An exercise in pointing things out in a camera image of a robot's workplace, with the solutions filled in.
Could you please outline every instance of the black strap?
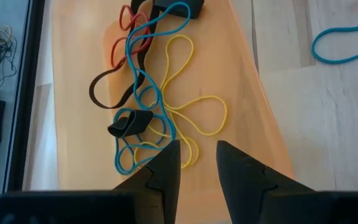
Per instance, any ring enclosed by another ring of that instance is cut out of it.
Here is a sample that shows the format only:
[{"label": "black strap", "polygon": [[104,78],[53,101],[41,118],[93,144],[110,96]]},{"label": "black strap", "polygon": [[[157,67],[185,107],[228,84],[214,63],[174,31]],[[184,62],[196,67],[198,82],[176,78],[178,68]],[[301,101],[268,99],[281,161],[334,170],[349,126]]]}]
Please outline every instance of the black strap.
[{"label": "black strap", "polygon": [[117,138],[124,138],[134,134],[143,133],[151,120],[153,119],[153,112],[146,110],[133,110],[129,117],[121,117],[107,130],[111,135]]},{"label": "black strap", "polygon": [[[137,11],[140,8],[140,5],[146,0],[132,0],[131,1],[131,9],[132,12],[134,14],[137,14]],[[152,6],[152,11],[150,13],[150,17],[149,20],[153,20],[155,18],[157,18],[160,14],[159,10],[157,8],[154,7],[154,2],[155,0],[153,0],[153,6]],[[149,29],[150,29],[150,33],[154,34],[155,30],[157,28],[157,23],[152,24]],[[135,24],[133,24],[131,26],[131,29],[129,31],[129,33],[131,33],[133,30],[135,29]],[[144,43],[147,41],[147,39],[143,39],[142,41],[142,45],[144,45]],[[144,61],[147,55],[147,52],[149,51],[151,44],[149,46],[147,46],[143,51],[139,52],[137,54],[137,60],[138,60],[138,64],[139,64],[139,68],[143,71],[146,71],[145,65],[144,65]],[[116,108],[120,108],[122,106],[124,106],[124,104],[126,103],[126,101],[129,99],[129,97],[131,97],[131,95],[134,92],[134,83],[128,87],[128,89],[125,91],[125,93],[123,94],[123,96],[121,97],[121,99],[119,100],[118,104],[116,104],[115,106],[106,106],[104,104],[102,104],[95,96],[94,94],[94,89],[96,87],[96,84],[100,81],[100,79],[104,78],[106,75],[109,75],[111,73],[116,72],[117,70],[120,69],[122,64],[117,65],[114,69],[108,70],[103,72],[102,74],[98,75],[92,82],[91,85],[89,86],[89,97],[91,98],[92,102],[94,104],[96,104],[97,106],[104,108],[104,109],[116,109]],[[139,89],[139,87],[143,84],[145,76],[142,73],[139,73],[138,75],[138,82],[137,82],[137,86],[136,89]]]}]

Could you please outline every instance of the elastic band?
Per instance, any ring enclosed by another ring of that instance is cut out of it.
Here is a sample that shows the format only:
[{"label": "elastic band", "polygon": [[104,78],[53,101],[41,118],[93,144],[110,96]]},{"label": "elastic band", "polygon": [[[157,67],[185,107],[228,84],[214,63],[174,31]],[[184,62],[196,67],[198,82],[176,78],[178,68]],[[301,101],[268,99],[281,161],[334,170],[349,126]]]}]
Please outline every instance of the elastic band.
[{"label": "elastic band", "polygon": [[349,57],[349,58],[345,58],[345,59],[331,60],[331,59],[323,58],[316,52],[317,41],[320,38],[324,37],[325,35],[333,33],[333,32],[355,32],[355,31],[358,31],[358,26],[356,26],[356,27],[335,27],[335,28],[330,28],[330,29],[326,29],[326,30],[322,31],[321,33],[319,33],[317,35],[317,37],[314,39],[314,41],[311,45],[311,54],[313,55],[313,57],[315,59],[319,60],[320,62],[324,62],[324,63],[331,64],[331,65],[347,63],[347,62],[351,62],[353,60],[358,59],[358,55],[355,55],[353,57]]},{"label": "elastic band", "polygon": [[[191,45],[191,50],[190,50],[190,54],[189,54],[189,57],[187,58],[186,62],[183,64],[183,66],[177,71],[175,72],[171,77],[167,78],[168,77],[168,73],[169,73],[169,69],[170,69],[170,57],[169,57],[169,47],[171,46],[172,42],[175,40],[175,39],[186,39],[190,45]],[[184,69],[185,67],[189,64],[192,56],[194,54],[194,43],[193,41],[185,36],[185,35],[175,35],[173,36],[168,42],[167,42],[167,45],[165,46],[165,56],[167,58],[167,68],[165,70],[165,75],[164,75],[164,78],[163,78],[163,81],[160,85],[160,88],[161,88],[161,93],[163,95],[163,104],[164,104],[164,107],[165,109],[167,109],[167,111],[170,113],[170,117],[172,119],[172,123],[173,125],[175,126],[176,128],[176,131],[179,135],[179,138],[177,139],[182,139],[186,145],[188,146],[188,149],[189,149],[189,158],[188,160],[181,165],[181,168],[186,168],[190,165],[193,165],[197,159],[198,159],[198,156],[199,156],[199,147],[196,143],[196,141],[190,137],[186,137],[184,136],[184,134],[182,133],[182,131],[179,129],[179,127],[177,126],[175,120],[173,119],[173,114],[177,115],[177,116],[180,116],[181,118],[185,119],[186,121],[188,121],[196,130],[197,132],[199,132],[201,135],[204,135],[204,136],[214,136],[215,134],[218,134],[222,131],[224,125],[226,124],[226,119],[227,119],[227,104],[225,103],[225,101],[218,97],[218,96],[214,96],[214,95],[209,95],[209,96],[201,96],[201,97],[197,97],[195,98],[194,100],[191,100],[190,102],[188,103],[185,103],[184,105],[182,106],[177,106],[177,107],[174,107],[174,106],[171,106],[169,105],[166,101],[165,101],[165,97],[164,97],[164,91],[167,89],[167,86],[168,84],[178,75],[180,74]],[[140,98],[143,97],[144,93],[146,93],[146,91],[148,91],[150,89],[150,86],[148,86],[149,88],[144,88],[140,93],[139,93],[139,96]],[[202,101],[202,100],[218,100],[222,103],[223,105],[223,108],[224,108],[224,116],[223,116],[223,120],[222,120],[222,123],[220,125],[220,127],[211,132],[211,133],[206,133],[204,131],[202,131],[190,118],[188,118],[187,116],[183,115],[182,113],[180,113],[179,111],[186,108],[187,106],[190,106],[196,102],[199,102],[199,101]],[[161,132],[158,132],[156,131],[153,127],[151,127],[149,125],[149,129],[154,132],[155,134],[158,134],[159,136],[164,136],[164,137],[169,137],[167,136],[164,131],[161,133]],[[193,158],[193,148],[191,146],[191,144],[195,146],[194,150],[195,150],[195,154],[196,156]],[[138,152],[138,148],[135,149],[134,151],[134,159],[135,161],[137,161],[137,152]]]},{"label": "elastic band", "polygon": [[[135,37],[133,40],[133,36],[136,32],[138,32],[139,30],[141,29],[144,29],[145,27],[147,26],[150,26],[150,30],[152,30],[152,26],[156,26],[156,23],[163,19],[174,7],[186,7],[187,10],[188,10],[188,17],[186,18],[186,20],[184,21],[184,23],[174,29],[174,30],[171,30],[171,31],[167,31],[167,32],[161,32],[161,33],[155,33],[155,34],[146,34],[146,35],[140,35],[138,37]],[[182,28],[184,28],[187,23],[189,23],[190,21],[190,7],[183,3],[183,2],[176,2],[176,3],[173,3],[170,7],[167,8],[167,10],[161,14],[161,16],[158,16],[157,18],[155,19],[152,19],[150,20],[150,22],[147,22],[139,27],[137,27],[136,29],[134,29],[129,35],[128,35],[128,39],[127,39],[127,42],[126,42],[126,55],[127,55],[127,62],[128,62],[128,65],[129,67],[131,68],[132,70],[132,74],[134,76],[134,84],[133,84],[133,90],[132,92],[134,93],[134,98],[139,106],[140,109],[142,110],[151,110],[153,108],[156,108],[157,106],[160,106],[160,109],[161,109],[161,112],[162,114],[157,114],[157,113],[154,113],[154,117],[155,118],[158,118],[162,121],[162,123],[167,123],[168,124],[168,127],[169,127],[169,130],[170,130],[170,140],[173,141],[176,139],[176,129],[175,129],[175,125],[172,123],[172,121],[169,119],[168,115],[167,115],[167,112],[165,111],[165,108],[164,108],[164,105],[163,105],[163,99],[162,99],[162,94],[161,94],[161,91],[159,90],[159,88],[157,87],[157,85],[155,84],[154,80],[150,77],[149,74],[147,74],[141,67],[140,68],[135,68],[135,65],[133,63],[133,60],[131,58],[131,54],[130,52],[132,52],[132,48],[134,47],[135,43],[141,39],[143,39],[145,41],[146,38],[148,37],[154,37],[154,36],[161,36],[161,35],[170,35],[170,34],[174,34],[176,32],[178,32],[179,30],[181,30]],[[148,79],[148,81],[150,82],[150,85],[147,86],[146,88],[152,88],[155,92],[155,95],[156,95],[156,99],[155,99],[155,103],[151,106],[146,106],[142,103],[142,99],[139,97],[139,95],[137,94],[136,90],[137,88],[135,86],[138,85],[139,83],[139,80],[140,79],[140,75],[138,76],[138,73],[139,74],[143,74],[143,76]],[[127,108],[122,108],[120,109],[117,114],[115,115],[114,117],[114,121],[113,122],[116,122],[120,115],[125,112],[125,111],[128,111],[130,109],[127,109]],[[115,160],[114,160],[114,165],[116,166],[116,169],[117,171],[122,174],[122,175],[129,175],[131,174],[134,170],[136,170],[141,164],[145,163],[145,162],[148,162],[149,160],[151,160],[153,157],[149,157],[149,158],[146,158],[146,159],[143,159],[141,160],[140,162],[137,162],[134,160],[134,151],[132,148],[134,147],[139,147],[139,148],[143,148],[143,149],[152,149],[152,150],[162,150],[163,148],[162,147],[155,147],[153,145],[150,145],[150,144],[144,144],[143,141],[141,140],[140,136],[138,136],[138,140],[139,140],[139,144],[129,144],[125,138],[123,138],[124,142],[125,142],[125,146],[120,149],[119,148],[119,145],[118,145],[118,139],[116,138],[116,156],[115,156]],[[122,156],[122,153],[128,149],[130,154],[132,155],[132,166],[131,168],[129,169],[125,169],[123,168],[122,164],[121,164],[121,156]]]},{"label": "elastic band", "polygon": [[[124,27],[124,24],[122,24],[122,20],[124,18],[124,12],[125,10],[127,9],[129,15],[131,16],[131,21],[129,22],[129,24],[127,26]],[[146,16],[146,14],[144,14],[143,12],[140,12],[138,14],[134,14],[132,12],[132,9],[130,6],[128,5],[123,5],[121,7],[121,12],[119,13],[119,27],[121,29],[121,31],[128,31],[133,24],[136,24],[136,25],[140,25],[140,22],[137,20],[139,17],[143,17],[145,19],[145,22],[148,22],[149,21],[149,17]],[[144,30],[144,34],[149,34],[151,33],[150,29],[148,27],[145,28]],[[115,51],[116,51],[116,47],[118,45],[118,43],[120,43],[121,41],[123,40],[126,40],[127,37],[121,37],[121,38],[118,38],[115,43],[112,45],[112,48],[111,48],[111,55],[110,55],[110,64],[111,64],[111,67],[114,68],[115,67],[115,64],[114,64],[114,54],[115,54]],[[139,52],[143,51],[146,49],[147,46],[149,46],[151,44],[151,41],[152,39],[151,38],[147,38],[146,41],[139,47],[139,49],[133,51],[131,54],[134,55],[134,54],[138,54]],[[120,64],[121,61],[126,61],[127,57],[126,55],[124,55],[120,61],[118,62],[118,64]]]},{"label": "elastic band", "polygon": [[[140,5],[146,0],[132,0],[131,2],[131,9],[132,9],[132,13],[133,14],[137,14],[137,11],[139,10],[139,7]],[[155,9],[154,7],[152,8],[152,11],[150,13],[150,19],[153,19],[153,18],[156,18],[158,17],[158,14],[159,14],[159,11],[157,9]],[[130,29],[130,33],[134,30],[134,27],[135,27],[135,22],[132,22],[132,25],[131,25],[131,29]],[[148,26],[148,28],[150,29],[150,34],[153,34],[155,32],[155,29],[156,29],[157,25],[154,24],[154,25],[151,25],[151,26]],[[150,44],[152,42],[152,36],[149,37],[149,38],[145,38],[142,42],[142,44],[140,45],[142,47],[143,50],[141,50],[138,54],[137,54],[137,59],[138,59],[138,63],[139,63],[139,67],[140,69],[143,69],[145,70],[145,66],[144,66],[144,60],[145,60],[145,57],[147,55],[147,52],[149,51],[149,48],[150,48]],[[119,102],[114,105],[114,106],[106,106],[104,105],[102,102],[100,102],[95,93],[94,93],[94,89],[96,87],[96,84],[102,79],[104,78],[105,76],[109,75],[109,74],[112,74],[116,71],[118,71],[123,65],[124,65],[124,61],[125,60],[120,60],[120,62],[116,65],[116,67],[113,67],[112,69],[106,71],[106,72],[103,72],[102,74],[98,75],[92,82],[91,82],[91,85],[89,86],[89,97],[91,98],[91,101],[97,105],[98,107],[100,108],[103,108],[103,109],[117,109],[117,108],[120,108],[122,106],[124,106],[124,104],[127,102],[127,100],[129,99],[129,97],[131,97],[134,89],[138,89],[144,82],[144,75],[139,73],[139,77],[138,77],[138,82],[137,82],[137,85],[135,86],[134,83],[128,87],[128,89],[124,92],[124,94],[122,95],[121,99],[119,100]]]}]

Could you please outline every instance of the orange board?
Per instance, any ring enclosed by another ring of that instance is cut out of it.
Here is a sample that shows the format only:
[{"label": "orange board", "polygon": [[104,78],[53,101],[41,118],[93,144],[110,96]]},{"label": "orange board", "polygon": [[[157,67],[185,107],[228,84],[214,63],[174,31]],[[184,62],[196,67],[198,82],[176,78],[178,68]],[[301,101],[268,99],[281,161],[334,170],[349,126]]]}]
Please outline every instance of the orange board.
[{"label": "orange board", "polygon": [[[55,1],[53,72],[59,181],[63,189],[111,189],[126,178],[114,168],[114,139],[106,130],[116,110],[98,108],[88,96],[92,79],[111,68],[112,44],[127,35],[117,24],[123,4],[129,1]],[[149,6],[146,4],[141,10],[148,12]],[[183,21],[167,16],[158,23],[157,32],[174,29]],[[178,34],[193,40],[195,52],[190,64],[167,89],[167,101],[178,106],[198,96],[216,95],[227,103],[228,117],[223,130],[211,137],[200,135],[186,121],[175,118],[185,135],[191,136],[200,147],[198,161],[181,171],[177,221],[229,220],[216,168],[217,140],[230,142],[289,177],[293,177],[291,162],[231,2],[206,0],[199,19],[190,21]],[[167,66],[165,45],[170,37],[154,38],[147,54],[147,72],[157,84],[162,81]],[[124,45],[119,45],[117,51],[122,56]],[[172,44],[169,74],[183,65],[189,53],[187,41],[177,40]],[[133,76],[125,64],[100,81],[96,95],[104,104],[116,104],[132,82]],[[148,94],[147,100],[153,97]],[[133,98],[125,107],[135,108]],[[223,106],[218,101],[206,100],[182,113],[201,129],[213,131],[221,123]],[[156,136],[147,131],[144,138]],[[188,150],[181,145],[183,162]]]}]

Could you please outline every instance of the black rubber band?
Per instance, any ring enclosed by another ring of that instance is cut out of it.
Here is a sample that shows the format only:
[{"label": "black rubber band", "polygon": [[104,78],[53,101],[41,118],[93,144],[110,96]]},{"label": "black rubber band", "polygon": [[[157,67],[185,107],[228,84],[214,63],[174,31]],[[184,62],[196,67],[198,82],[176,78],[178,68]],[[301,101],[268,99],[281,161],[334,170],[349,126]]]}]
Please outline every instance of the black rubber band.
[{"label": "black rubber band", "polygon": [[[131,1],[131,9],[132,9],[132,12],[134,14],[137,14],[137,11],[139,10],[140,8],[140,5],[146,0],[132,0]],[[154,2],[155,0],[153,0],[153,6],[152,6],[152,11],[150,13],[150,17],[149,17],[149,20],[153,20],[155,18],[157,18],[160,14],[160,11],[154,7]],[[157,23],[154,23],[152,24],[149,29],[150,29],[150,33],[151,34],[154,34],[155,33],[155,30],[157,28]],[[131,33],[133,30],[135,29],[135,24],[133,24],[131,26],[131,29],[129,31],[129,33]],[[143,39],[142,41],[142,45],[147,41],[147,38],[146,39]],[[149,51],[149,48],[151,46],[151,43],[149,46],[147,46],[144,50],[142,50],[141,52],[139,52],[137,54],[137,61],[138,61],[138,64],[139,64],[139,68],[143,71],[146,71],[146,67],[144,65],[144,62],[145,62],[145,58],[146,58],[146,55],[147,55],[147,52]],[[120,69],[120,65],[117,65],[116,68],[113,68],[113,69],[110,69],[108,71],[105,71],[103,72],[102,74],[98,75],[92,82],[91,82],[91,85],[89,86],[89,97],[91,98],[92,102],[94,104],[96,104],[98,107],[101,107],[101,108],[104,108],[104,109],[117,109],[117,108],[120,108],[122,106],[124,106],[124,104],[127,102],[127,100],[129,99],[129,97],[131,97],[131,95],[133,94],[134,92],[134,83],[128,87],[128,89],[125,91],[125,93],[123,94],[123,96],[121,97],[121,99],[119,100],[118,104],[116,104],[115,106],[106,106],[104,104],[102,104],[95,96],[94,94],[94,89],[96,87],[96,84],[102,79],[104,78],[106,75],[109,75],[111,73],[114,73],[116,71],[118,71]],[[142,73],[139,73],[138,75],[138,82],[137,82],[137,86],[136,86],[136,90],[140,88],[140,86],[142,86],[143,82],[144,82],[144,79],[145,79],[145,76],[142,74]]]}]

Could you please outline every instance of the blue cord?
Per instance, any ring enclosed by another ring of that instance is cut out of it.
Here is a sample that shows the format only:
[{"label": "blue cord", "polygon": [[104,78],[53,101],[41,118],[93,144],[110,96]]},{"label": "blue cord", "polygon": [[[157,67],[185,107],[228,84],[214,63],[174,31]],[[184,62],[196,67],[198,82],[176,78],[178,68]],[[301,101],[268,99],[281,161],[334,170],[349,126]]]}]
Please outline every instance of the blue cord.
[{"label": "blue cord", "polygon": [[[139,30],[141,30],[141,29],[143,29],[145,27],[148,27],[148,26],[150,26],[150,25],[152,25],[154,23],[157,23],[159,20],[163,19],[174,7],[178,7],[178,6],[182,6],[182,7],[184,6],[184,7],[187,8],[187,11],[188,11],[187,18],[185,19],[184,23],[180,27],[178,27],[178,28],[176,28],[174,30],[171,30],[171,31],[154,33],[154,34],[140,35],[140,36],[135,37],[134,40],[132,40],[134,34],[137,31],[139,31]],[[155,19],[153,19],[153,20],[151,20],[151,21],[139,26],[138,28],[134,29],[128,35],[126,46],[125,46],[128,65],[131,68],[132,73],[134,75],[134,98],[136,100],[136,103],[139,105],[139,108],[142,109],[142,110],[151,110],[153,108],[156,108],[157,106],[160,106],[162,114],[154,113],[154,118],[157,118],[157,119],[161,120],[164,134],[166,133],[166,130],[167,130],[166,129],[166,124],[168,124],[168,128],[169,128],[169,131],[170,131],[170,140],[171,141],[176,139],[176,129],[175,129],[175,126],[173,125],[172,121],[169,119],[169,117],[167,115],[167,112],[165,111],[161,91],[160,91],[159,87],[155,84],[154,80],[150,77],[149,74],[147,74],[145,71],[135,67],[134,62],[133,62],[132,57],[131,57],[131,52],[132,52],[132,49],[134,48],[134,45],[139,40],[142,40],[142,39],[148,38],[148,37],[156,37],[156,36],[161,36],[161,35],[170,35],[170,34],[174,34],[174,33],[178,32],[179,30],[182,30],[187,25],[187,23],[189,23],[190,16],[191,15],[190,15],[190,7],[189,7],[189,5],[187,5],[184,2],[173,3],[171,6],[169,6],[165,10],[165,12],[163,14],[161,14],[157,18],[155,18]],[[137,94],[137,90],[136,90],[136,86],[137,86],[137,83],[138,83],[138,80],[137,80],[138,79],[138,76],[137,76],[138,73],[143,74],[145,76],[145,78],[148,79],[148,81],[150,82],[150,85],[145,87],[144,90],[142,90],[139,95]],[[151,105],[151,106],[146,106],[146,105],[144,105],[142,103],[142,97],[144,95],[144,91],[145,90],[147,91],[148,89],[151,89],[151,88],[155,92],[155,96],[156,96],[155,97],[155,103],[153,105]],[[132,110],[129,109],[129,108],[120,109],[116,113],[116,115],[114,116],[114,122],[116,122],[119,119],[120,115],[122,115],[124,112],[128,112],[128,111],[132,111]],[[142,142],[142,138],[139,135],[137,135],[136,138],[137,138],[137,140],[139,142]],[[159,145],[162,142],[163,139],[164,139],[164,137],[161,137],[157,141],[156,145]],[[142,164],[150,161],[151,159],[153,159],[153,157],[149,157],[149,158],[143,159],[143,160],[141,160],[139,162],[135,162],[135,160],[133,159],[131,168],[125,169],[125,168],[123,168],[123,166],[121,164],[121,156],[122,156],[122,153],[125,150],[128,150],[130,152],[130,154],[132,155],[132,158],[134,158],[134,150],[133,150],[133,148],[135,148],[135,147],[139,147],[139,148],[142,148],[142,149],[157,150],[157,151],[161,151],[163,149],[163,147],[153,147],[153,146],[140,145],[140,144],[129,144],[126,141],[125,138],[123,140],[125,142],[125,146],[122,149],[119,149],[118,138],[116,138],[117,150],[116,150],[116,155],[115,155],[115,160],[114,160],[114,165],[115,165],[118,173],[120,173],[121,175],[129,175],[132,172],[134,172],[140,165],[142,165]]]},{"label": "blue cord", "polygon": [[358,59],[358,55],[355,55],[353,57],[349,57],[349,58],[345,58],[345,59],[331,60],[331,59],[323,58],[322,56],[320,56],[319,54],[316,53],[317,41],[320,38],[322,38],[323,36],[330,34],[332,32],[355,32],[355,31],[358,31],[358,26],[356,26],[356,27],[337,27],[337,28],[330,28],[330,29],[326,29],[326,30],[322,31],[320,34],[317,35],[317,37],[314,39],[314,41],[311,45],[311,54],[313,55],[313,57],[315,59],[319,60],[320,62],[324,62],[324,63],[331,64],[331,65],[347,63],[347,62],[351,62],[353,60]]}]

